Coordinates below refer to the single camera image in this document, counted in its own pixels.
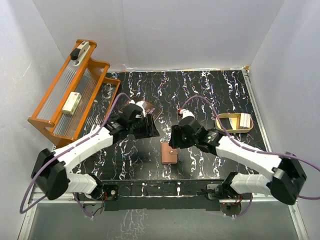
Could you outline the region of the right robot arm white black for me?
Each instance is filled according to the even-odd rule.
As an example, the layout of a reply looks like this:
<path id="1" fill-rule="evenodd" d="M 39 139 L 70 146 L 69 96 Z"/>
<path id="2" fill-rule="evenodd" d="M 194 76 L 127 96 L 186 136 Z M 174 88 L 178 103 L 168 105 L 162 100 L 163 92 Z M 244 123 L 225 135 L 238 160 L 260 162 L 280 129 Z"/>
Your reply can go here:
<path id="1" fill-rule="evenodd" d="M 247 193 L 264 194 L 283 204 L 294 205 L 307 180 L 293 154 L 263 153 L 215 128 L 205 129 L 193 116 L 187 116 L 171 127 L 169 146 L 173 149 L 195 146 L 204 153 L 233 160 L 257 171 L 256 174 L 231 172 L 222 184 L 209 191 L 219 197 L 233 199 Z"/>

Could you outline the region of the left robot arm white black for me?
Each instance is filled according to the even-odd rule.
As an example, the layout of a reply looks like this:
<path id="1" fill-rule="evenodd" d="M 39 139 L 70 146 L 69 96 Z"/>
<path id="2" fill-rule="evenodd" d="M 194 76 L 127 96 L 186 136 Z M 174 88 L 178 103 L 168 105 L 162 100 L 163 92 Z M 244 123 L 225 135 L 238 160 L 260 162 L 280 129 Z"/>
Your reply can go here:
<path id="1" fill-rule="evenodd" d="M 73 173 L 75 166 L 102 149 L 123 141 L 128 135 L 136 140 L 158 137 L 151 113 L 138 104 L 126 105 L 92 132 L 54 151 L 42 150 L 36 160 L 31 178 L 49 200 L 65 193 L 79 193 L 97 200 L 102 197 L 104 184 L 93 174 Z"/>

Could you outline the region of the stack of credit cards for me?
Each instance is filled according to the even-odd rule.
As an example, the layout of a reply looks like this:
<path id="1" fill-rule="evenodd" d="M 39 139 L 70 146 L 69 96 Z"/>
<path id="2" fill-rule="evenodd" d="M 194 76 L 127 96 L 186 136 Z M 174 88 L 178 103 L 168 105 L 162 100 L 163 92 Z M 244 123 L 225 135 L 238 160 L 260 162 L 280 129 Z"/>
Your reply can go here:
<path id="1" fill-rule="evenodd" d="M 251 115 L 249 113 L 241 113 L 239 118 L 239 128 L 249 129 L 251 127 Z"/>

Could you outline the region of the dark paperback book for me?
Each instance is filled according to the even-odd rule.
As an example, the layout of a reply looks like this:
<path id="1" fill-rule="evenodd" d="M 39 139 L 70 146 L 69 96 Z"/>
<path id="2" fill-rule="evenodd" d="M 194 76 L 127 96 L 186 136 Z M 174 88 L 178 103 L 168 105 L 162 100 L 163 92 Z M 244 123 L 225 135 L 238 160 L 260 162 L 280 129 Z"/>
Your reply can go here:
<path id="1" fill-rule="evenodd" d="M 154 121 L 156 121 L 158 119 L 158 117 L 161 115 L 161 113 L 163 112 L 163 110 L 160 107 L 155 106 L 151 102 L 149 102 L 147 100 L 144 100 L 142 98 L 139 98 L 137 96 L 133 96 L 131 98 L 131 100 L 134 100 L 134 101 L 145 101 L 146 102 L 145 112 L 146 112 L 146 114 L 152 114 L 152 117 L 153 117 Z M 118 111 L 119 113 L 123 112 L 123 109 L 128 105 L 128 101 L 129 100 L 127 100 L 125 102 L 125 104 L 120 108 L 120 110 Z"/>

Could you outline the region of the beige oval tray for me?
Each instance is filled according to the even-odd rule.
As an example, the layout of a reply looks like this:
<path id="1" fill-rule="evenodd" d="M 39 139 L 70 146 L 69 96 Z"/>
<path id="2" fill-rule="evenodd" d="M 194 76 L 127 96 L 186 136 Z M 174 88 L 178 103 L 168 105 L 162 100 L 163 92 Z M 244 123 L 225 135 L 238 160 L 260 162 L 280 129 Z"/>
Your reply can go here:
<path id="1" fill-rule="evenodd" d="M 240 115 L 241 113 L 218 114 L 215 120 L 216 129 L 222 132 L 226 130 L 229 134 L 248 133 L 254 126 L 253 119 L 251 117 L 249 129 L 240 129 L 239 128 Z"/>

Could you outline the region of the orange wooden shelf rack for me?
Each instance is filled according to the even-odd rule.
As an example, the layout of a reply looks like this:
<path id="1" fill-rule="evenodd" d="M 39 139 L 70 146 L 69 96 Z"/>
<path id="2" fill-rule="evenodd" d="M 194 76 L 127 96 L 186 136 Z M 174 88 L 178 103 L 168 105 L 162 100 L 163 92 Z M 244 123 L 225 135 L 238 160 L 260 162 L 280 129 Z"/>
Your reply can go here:
<path id="1" fill-rule="evenodd" d="M 111 87 L 109 112 L 121 81 L 107 77 L 110 64 L 92 58 L 93 40 L 78 39 L 34 113 L 28 118 L 57 148 L 76 141 L 102 85 Z"/>

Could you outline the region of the small white green box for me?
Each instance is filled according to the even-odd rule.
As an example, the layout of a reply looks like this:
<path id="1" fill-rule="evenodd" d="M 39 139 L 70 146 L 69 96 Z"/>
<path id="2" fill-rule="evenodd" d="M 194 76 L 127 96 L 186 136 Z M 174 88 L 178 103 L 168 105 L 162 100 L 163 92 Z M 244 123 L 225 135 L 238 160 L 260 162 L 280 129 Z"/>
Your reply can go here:
<path id="1" fill-rule="evenodd" d="M 71 92 L 62 107 L 62 113 L 73 115 L 81 101 L 82 95 L 79 92 Z"/>

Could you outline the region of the black white stapler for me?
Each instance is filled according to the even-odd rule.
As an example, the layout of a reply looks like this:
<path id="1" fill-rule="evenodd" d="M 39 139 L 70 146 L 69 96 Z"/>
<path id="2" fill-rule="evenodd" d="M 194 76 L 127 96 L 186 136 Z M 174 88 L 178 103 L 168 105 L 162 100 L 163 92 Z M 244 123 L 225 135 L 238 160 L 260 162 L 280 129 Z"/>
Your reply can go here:
<path id="1" fill-rule="evenodd" d="M 72 60 L 72 65 L 74 67 L 77 67 L 82 63 L 90 47 L 91 46 L 88 41 L 83 41 L 70 53 L 70 59 Z"/>

